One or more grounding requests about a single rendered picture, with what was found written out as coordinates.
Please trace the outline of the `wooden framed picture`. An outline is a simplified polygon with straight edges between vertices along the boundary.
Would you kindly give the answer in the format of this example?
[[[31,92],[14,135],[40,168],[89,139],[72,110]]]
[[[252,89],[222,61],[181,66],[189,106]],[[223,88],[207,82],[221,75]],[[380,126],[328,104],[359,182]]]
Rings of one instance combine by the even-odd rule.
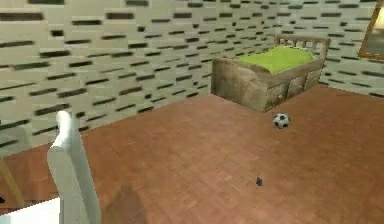
[[[384,61],[384,0],[376,0],[358,56]]]

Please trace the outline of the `wooden table leg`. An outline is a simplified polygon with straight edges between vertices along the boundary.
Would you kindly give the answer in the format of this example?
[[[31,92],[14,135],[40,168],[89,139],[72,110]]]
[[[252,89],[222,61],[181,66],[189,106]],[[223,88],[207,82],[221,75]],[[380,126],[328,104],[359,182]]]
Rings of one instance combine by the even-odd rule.
[[[20,207],[25,206],[25,200],[22,194],[22,191],[20,190],[19,186],[17,185],[14,177],[12,176],[12,173],[10,172],[5,160],[3,157],[0,157],[0,174],[2,175],[5,183],[10,188],[11,193],[13,194],[17,204]]]

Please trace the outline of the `black and white football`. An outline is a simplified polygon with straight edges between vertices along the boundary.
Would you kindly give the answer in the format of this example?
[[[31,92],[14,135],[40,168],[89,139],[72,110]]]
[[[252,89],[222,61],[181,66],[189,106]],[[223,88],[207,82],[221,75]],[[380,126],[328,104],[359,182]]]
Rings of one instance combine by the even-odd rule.
[[[273,123],[279,129],[287,128],[290,123],[290,117],[285,113],[278,113],[274,116]]]

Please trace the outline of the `wooden bed with green mattress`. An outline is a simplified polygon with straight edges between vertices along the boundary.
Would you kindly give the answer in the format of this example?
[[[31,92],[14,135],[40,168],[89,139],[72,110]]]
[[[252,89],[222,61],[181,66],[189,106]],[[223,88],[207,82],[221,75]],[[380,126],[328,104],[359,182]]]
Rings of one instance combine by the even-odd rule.
[[[304,50],[313,59],[276,73],[239,59],[214,58],[211,93],[259,112],[271,110],[319,83],[330,42],[329,38],[277,34],[275,46]]]

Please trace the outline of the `white chair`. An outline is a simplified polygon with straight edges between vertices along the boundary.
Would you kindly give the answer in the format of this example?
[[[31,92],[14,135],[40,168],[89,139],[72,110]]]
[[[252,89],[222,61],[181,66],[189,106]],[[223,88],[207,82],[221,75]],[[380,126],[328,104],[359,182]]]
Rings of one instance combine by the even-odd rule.
[[[59,111],[56,122],[59,132],[47,151],[47,164],[58,196],[0,215],[0,224],[101,224],[101,208],[75,119]]]

